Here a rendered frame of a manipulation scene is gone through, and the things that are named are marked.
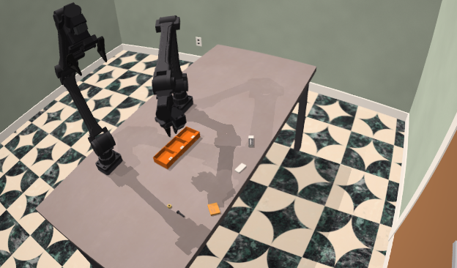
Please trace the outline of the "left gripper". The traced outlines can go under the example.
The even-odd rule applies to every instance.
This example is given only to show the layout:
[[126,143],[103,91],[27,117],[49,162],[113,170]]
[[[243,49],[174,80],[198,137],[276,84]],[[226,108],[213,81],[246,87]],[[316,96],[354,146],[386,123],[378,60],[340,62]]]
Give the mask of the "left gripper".
[[157,119],[157,117],[155,117],[155,121],[158,122],[161,127],[165,128],[164,130],[166,131],[169,137],[171,137],[171,126],[173,127],[174,133],[177,134],[177,130],[175,129],[172,122],[165,123],[164,121],[160,121],[159,119]]

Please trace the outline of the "orange rack of bins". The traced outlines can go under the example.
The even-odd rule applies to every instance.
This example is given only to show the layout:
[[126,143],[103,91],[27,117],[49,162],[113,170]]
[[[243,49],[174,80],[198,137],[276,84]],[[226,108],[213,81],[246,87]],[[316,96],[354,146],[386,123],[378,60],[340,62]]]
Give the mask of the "orange rack of bins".
[[[195,133],[195,134],[194,134]],[[194,134],[194,135],[193,135]],[[193,135],[193,136],[192,136]],[[192,136],[192,137],[191,137]],[[154,161],[168,169],[174,164],[198,139],[200,132],[185,127],[170,142],[168,142],[154,157]]]

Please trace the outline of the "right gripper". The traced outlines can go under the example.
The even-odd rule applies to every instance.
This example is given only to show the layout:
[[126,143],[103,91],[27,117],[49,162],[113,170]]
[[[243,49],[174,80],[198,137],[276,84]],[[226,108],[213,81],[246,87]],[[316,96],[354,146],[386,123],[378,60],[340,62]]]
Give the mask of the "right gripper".
[[[105,42],[103,36],[96,37],[96,35],[92,35],[87,37],[80,42],[77,42],[74,45],[68,47],[68,55],[66,56],[66,65],[70,69],[76,71],[80,76],[82,76],[81,70],[76,61],[85,57],[85,51],[95,48],[97,43],[97,52],[101,55],[103,60],[107,62],[107,57],[105,54]],[[101,50],[102,49],[102,50]],[[75,65],[73,65],[73,64]]]

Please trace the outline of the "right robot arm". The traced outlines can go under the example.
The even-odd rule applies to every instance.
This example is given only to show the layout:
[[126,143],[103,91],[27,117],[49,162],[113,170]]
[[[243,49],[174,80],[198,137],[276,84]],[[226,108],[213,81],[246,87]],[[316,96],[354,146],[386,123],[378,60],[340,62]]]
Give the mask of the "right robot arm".
[[[64,8],[64,9],[63,9]],[[65,11],[65,24],[64,24],[64,11]],[[121,155],[113,150],[116,145],[115,140],[108,131],[107,127],[101,128],[96,122],[86,104],[83,95],[75,80],[76,71],[71,70],[66,65],[66,56],[68,55],[68,47],[80,42],[81,40],[90,37],[86,19],[81,14],[81,7],[74,2],[53,12],[53,19],[58,31],[59,38],[59,64],[54,66],[57,78],[70,93],[76,108],[78,109],[84,123],[87,126],[90,136],[88,137],[95,154],[98,157],[96,166],[104,172],[109,171],[120,159]],[[63,30],[64,29],[64,30]],[[85,30],[85,31],[84,31]],[[79,34],[77,34],[79,33]],[[71,74],[70,74],[71,73]],[[73,76],[72,76],[73,75]],[[71,76],[71,78],[69,78]],[[65,81],[63,80],[63,77]],[[101,134],[95,138],[95,136]],[[113,151],[112,151],[113,150]]]

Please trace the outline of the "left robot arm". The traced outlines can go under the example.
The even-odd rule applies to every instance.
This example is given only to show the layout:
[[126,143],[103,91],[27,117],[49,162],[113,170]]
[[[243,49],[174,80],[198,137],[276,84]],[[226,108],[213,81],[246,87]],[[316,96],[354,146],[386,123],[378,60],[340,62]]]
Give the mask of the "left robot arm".
[[179,20],[180,18],[176,15],[161,17],[156,20],[156,32],[161,32],[161,35],[157,65],[152,80],[153,94],[157,95],[156,117],[165,123],[172,122],[176,130],[182,129],[187,123],[186,117],[181,111],[193,100],[190,95],[187,98],[187,73],[182,73],[179,64],[177,47],[177,30],[180,30]]

